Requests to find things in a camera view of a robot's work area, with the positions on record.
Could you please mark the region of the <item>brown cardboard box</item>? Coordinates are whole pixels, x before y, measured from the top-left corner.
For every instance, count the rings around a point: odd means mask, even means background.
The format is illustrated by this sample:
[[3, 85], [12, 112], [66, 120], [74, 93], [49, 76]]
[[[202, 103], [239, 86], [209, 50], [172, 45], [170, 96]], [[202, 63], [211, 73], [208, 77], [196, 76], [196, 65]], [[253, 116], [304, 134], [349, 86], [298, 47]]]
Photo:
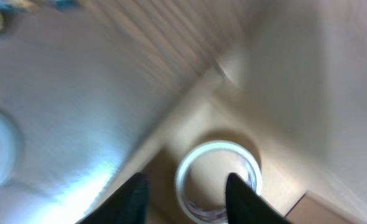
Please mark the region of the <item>brown cardboard box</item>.
[[174, 175], [223, 139], [261, 168], [262, 197], [285, 215], [304, 193], [367, 223], [367, 1], [85, 1], [119, 44], [144, 133], [101, 205], [144, 171], [155, 221], [193, 223]]

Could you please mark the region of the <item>clear tape roll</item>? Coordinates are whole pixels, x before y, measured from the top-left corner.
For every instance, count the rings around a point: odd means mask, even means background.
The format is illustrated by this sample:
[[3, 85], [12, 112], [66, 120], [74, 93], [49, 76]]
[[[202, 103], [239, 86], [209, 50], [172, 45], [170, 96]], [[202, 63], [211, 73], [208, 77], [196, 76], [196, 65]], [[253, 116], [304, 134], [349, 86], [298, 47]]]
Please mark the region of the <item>clear tape roll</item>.
[[235, 142], [225, 140], [207, 141], [202, 143], [192, 149], [184, 157], [177, 168], [174, 179], [175, 195], [178, 205], [184, 214], [186, 214], [186, 216], [195, 223], [213, 224], [228, 222], [225, 207], [216, 210], [204, 210], [197, 207], [193, 202], [187, 199], [184, 190], [187, 174], [195, 159], [198, 159], [200, 156], [210, 152], [222, 150], [234, 152], [242, 158], [247, 172], [244, 182], [248, 187], [254, 190], [257, 195], [260, 195], [262, 192], [261, 168], [255, 157], [246, 148]]

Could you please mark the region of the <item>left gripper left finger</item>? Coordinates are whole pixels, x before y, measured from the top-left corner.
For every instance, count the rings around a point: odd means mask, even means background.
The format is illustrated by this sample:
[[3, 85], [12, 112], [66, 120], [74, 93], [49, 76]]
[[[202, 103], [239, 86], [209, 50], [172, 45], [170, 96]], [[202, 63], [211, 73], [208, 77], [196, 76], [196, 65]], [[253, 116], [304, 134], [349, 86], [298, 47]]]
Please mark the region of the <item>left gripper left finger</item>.
[[149, 182], [138, 172], [79, 224], [145, 224]]

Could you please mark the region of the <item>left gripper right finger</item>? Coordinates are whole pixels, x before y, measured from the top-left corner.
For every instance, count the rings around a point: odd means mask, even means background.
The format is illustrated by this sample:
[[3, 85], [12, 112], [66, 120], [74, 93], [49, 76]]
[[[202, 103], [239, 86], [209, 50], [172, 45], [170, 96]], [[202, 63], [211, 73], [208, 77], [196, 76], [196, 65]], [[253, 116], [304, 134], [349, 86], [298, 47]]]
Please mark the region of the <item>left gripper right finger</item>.
[[236, 173], [227, 178], [225, 203], [228, 224], [290, 224]]

